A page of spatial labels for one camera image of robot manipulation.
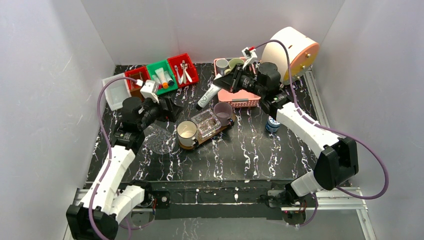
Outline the white ribbed mug black rim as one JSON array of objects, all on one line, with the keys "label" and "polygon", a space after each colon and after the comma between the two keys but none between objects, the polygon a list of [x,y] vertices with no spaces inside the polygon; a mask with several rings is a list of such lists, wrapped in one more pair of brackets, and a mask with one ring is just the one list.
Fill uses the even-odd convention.
[{"label": "white ribbed mug black rim", "polygon": [[198,127],[191,120],[185,120],[177,126],[179,143],[184,147],[194,147],[198,140]]}]

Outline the orange cap toothpaste tube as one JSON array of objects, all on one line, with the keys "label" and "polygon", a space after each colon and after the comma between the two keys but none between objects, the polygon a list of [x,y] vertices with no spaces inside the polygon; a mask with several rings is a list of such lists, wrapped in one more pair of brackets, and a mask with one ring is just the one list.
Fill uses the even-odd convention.
[{"label": "orange cap toothpaste tube", "polygon": [[158,76],[158,78],[160,79],[160,82],[161,82],[162,88],[167,89],[169,86],[168,86],[168,83],[167,83],[166,77],[165,77],[165,75],[164,75],[164,69],[163,69],[162,67],[161,67],[161,68],[157,68],[157,69],[155,70],[155,73],[156,73],[156,75]]}]

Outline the black cap toothpaste tube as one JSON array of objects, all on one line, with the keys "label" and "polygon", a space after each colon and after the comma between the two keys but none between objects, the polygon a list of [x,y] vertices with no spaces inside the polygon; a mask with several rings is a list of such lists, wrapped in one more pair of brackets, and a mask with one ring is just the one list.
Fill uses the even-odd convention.
[{"label": "black cap toothpaste tube", "polygon": [[213,82],[222,77],[222,75],[220,73],[218,73],[214,80],[212,81],[209,89],[206,91],[206,93],[203,94],[203,96],[199,99],[199,101],[197,102],[195,108],[197,110],[202,110],[213,98],[215,95],[217,95],[217,93],[222,89],[220,86],[215,85]]}]

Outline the purple mug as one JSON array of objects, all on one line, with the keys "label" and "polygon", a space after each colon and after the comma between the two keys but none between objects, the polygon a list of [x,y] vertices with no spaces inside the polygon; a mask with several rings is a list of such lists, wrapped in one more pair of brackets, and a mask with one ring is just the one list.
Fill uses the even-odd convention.
[{"label": "purple mug", "polygon": [[230,119],[233,116],[233,107],[227,102],[219,102],[213,108],[213,113],[218,118],[221,126],[227,126],[230,124]]}]

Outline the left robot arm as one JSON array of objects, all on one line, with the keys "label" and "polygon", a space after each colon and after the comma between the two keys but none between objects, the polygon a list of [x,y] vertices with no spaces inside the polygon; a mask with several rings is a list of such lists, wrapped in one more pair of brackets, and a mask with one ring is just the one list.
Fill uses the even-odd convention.
[{"label": "left robot arm", "polygon": [[182,109],[169,96],[158,100],[129,97],[122,102],[121,118],[108,141],[108,155],[99,174],[80,202],[66,211],[73,239],[115,239],[132,209],[150,200],[148,182],[135,180],[122,192],[119,185],[145,140],[145,129],[156,121],[176,122]]}]

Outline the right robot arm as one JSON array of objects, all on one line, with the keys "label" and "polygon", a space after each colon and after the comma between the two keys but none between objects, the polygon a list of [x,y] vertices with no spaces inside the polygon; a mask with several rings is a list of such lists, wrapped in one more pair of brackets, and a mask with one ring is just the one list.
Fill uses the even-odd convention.
[{"label": "right robot arm", "polygon": [[313,118],[295,105],[294,99],[280,88],[280,73],[274,63],[259,65],[254,75],[237,64],[224,76],[216,76],[213,86],[230,93],[245,90],[260,96],[261,109],[286,126],[313,151],[317,157],[314,169],[286,184],[275,197],[281,203],[291,203],[321,190],[333,190],[359,172],[356,142],[319,128]]}]

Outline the clear textured square holder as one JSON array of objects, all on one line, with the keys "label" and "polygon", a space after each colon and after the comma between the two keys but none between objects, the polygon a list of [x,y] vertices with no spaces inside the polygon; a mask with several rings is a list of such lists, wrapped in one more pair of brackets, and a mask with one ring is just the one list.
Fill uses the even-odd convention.
[{"label": "clear textured square holder", "polygon": [[221,122],[211,109],[202,111],[190,120],[197,126],[199,140],[205,140],[214,136],[222,127]]}]

